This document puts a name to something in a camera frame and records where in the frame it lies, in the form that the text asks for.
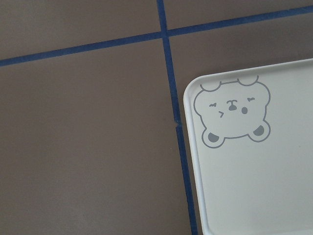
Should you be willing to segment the brown paper table cover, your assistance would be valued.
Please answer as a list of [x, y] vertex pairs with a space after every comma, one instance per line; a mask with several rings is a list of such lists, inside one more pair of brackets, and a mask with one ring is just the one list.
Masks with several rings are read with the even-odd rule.
[[184, 89], [312, 57], [312, 6], [1, 1], [1, 234], [201, 234]]

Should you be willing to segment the white bear tray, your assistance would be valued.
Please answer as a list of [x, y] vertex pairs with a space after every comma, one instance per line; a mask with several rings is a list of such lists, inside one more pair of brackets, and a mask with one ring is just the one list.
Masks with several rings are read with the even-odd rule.
[[312, 59], [200, 76], [183, 103], [202, 232], [312, 234]]

